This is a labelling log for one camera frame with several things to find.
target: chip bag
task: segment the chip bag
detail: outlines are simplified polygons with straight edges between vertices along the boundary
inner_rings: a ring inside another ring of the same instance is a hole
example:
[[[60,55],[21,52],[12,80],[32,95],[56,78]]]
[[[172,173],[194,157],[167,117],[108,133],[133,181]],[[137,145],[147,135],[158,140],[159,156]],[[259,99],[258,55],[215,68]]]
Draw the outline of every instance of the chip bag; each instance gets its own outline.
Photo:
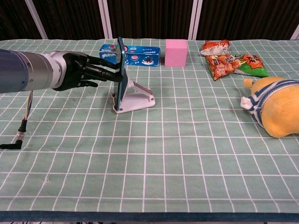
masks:
[[[257,55],[211,55],[206,62],[214,81],[230,73],[267,77],[262,60]]]
[[[201,54],[203,56],[207,55],[230,55],[229,51],[229,41],[222,40],[219,42],[214,41],[205,41],[204,45],[202,45]]]

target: green checkered tablecloth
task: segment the green checkered tablecloth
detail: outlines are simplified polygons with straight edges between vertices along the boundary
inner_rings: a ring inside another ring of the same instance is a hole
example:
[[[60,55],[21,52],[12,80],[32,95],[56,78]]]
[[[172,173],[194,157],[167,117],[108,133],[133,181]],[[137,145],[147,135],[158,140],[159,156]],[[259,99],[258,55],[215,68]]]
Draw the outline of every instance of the green checkered tablecloth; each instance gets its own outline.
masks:
[[[1,49],[98,56],[116,40],[10,40]],[[125,44],[160,46],[164,40]],[[128,66],[156,105],[119,114],[113,83],[34,92],[23,149],[0,151],[0,210],[299,213],[299,135],[271,138],[240,107],[243,76],[211,79],[188,41],[184,68]],[[270,76],[299,79],[299,41],[232,41]],[[28,93],[0,95],[0,143],[14,142]]]

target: cable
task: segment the cable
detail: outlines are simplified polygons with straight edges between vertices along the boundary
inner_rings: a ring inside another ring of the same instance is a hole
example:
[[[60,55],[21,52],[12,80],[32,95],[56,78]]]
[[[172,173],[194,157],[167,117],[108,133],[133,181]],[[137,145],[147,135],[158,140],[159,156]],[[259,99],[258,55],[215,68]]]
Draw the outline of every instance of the cable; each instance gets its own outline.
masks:
[[[18,134],[16,136],[17,140],[15,141],[14,144],[0,145],[0,149],[9,149],[9,150],[21,149],[23,139],[24,139],[24,134],[26,132],[26,125],[27,125],[28,117],[30,115],[32,101],[33,101],[33,91],[30,91],[28,99],[27,99],[27,107],[26,107],[25,116],[24,116],[24,119],[22,120],[21,126],[19,127]]]

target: white phone holder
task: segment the white phone holder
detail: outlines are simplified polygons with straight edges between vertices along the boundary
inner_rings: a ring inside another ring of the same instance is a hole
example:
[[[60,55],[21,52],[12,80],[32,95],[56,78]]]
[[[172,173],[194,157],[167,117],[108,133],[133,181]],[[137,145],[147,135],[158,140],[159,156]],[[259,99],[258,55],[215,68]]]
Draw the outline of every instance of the white phone holder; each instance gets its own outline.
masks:
[[[128,89],[134,89],[135,92],[127,93]],[[115,109],[116,98],[113,97],[113,110],[116,113],[126,113],[144,108],[149,108],[155,105],[155,97],[150,88],[145,88],[138,83],[128,78],[128,85],[122,101],[120,102],[119,110]]]

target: blue cookie box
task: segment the blue cookie box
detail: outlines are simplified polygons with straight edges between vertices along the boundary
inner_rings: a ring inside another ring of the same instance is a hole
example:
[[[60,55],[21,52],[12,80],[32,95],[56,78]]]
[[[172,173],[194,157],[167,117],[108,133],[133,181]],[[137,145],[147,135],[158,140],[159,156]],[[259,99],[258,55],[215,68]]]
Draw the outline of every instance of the blue cookie box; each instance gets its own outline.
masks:
[[[117,45],[104,44],[100,48],[100,58],[116,64]],[[125,65],[158,67],[161,50],[158,47],[125,45]]]

